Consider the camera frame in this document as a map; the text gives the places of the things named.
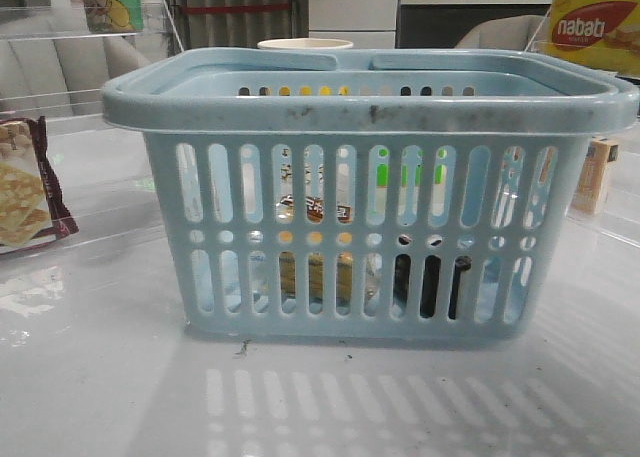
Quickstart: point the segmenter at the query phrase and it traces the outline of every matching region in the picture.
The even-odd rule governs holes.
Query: yellow package
[[[545,52],[622,75],[640,75],[640,0],[553,0]]]

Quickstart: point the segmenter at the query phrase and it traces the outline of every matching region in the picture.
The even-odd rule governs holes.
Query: table surface
[[[567,219],[531,325],[497,347],[206,339],[132,134],[52,139],[81,232],[0,260],[3,456],[637,455],[637,245]],[[121,157],[65,166],[87,142]]]

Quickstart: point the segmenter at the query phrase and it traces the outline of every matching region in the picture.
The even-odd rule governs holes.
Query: wafer snack box
[[[553,0],[545,53],[640,75],[640,0]]]
[[[44,118],[0,121],[0,255],[78,231],[46,152]]]

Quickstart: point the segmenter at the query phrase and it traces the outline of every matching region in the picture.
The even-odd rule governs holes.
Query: light blue basket
[[[109,82],[144,132],[188,320],[492,339],[530,318],[630,84],[506,51],[189,51]]]

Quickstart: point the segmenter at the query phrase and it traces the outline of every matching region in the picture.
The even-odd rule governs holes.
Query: cardboard box
[[[618,160],[618,142],[594,139],[589,144],[571,207],[588,214],[602,211],[611,186],[612,164]]]
[[[640,0],[553,0],[545,53],[640,75]]]

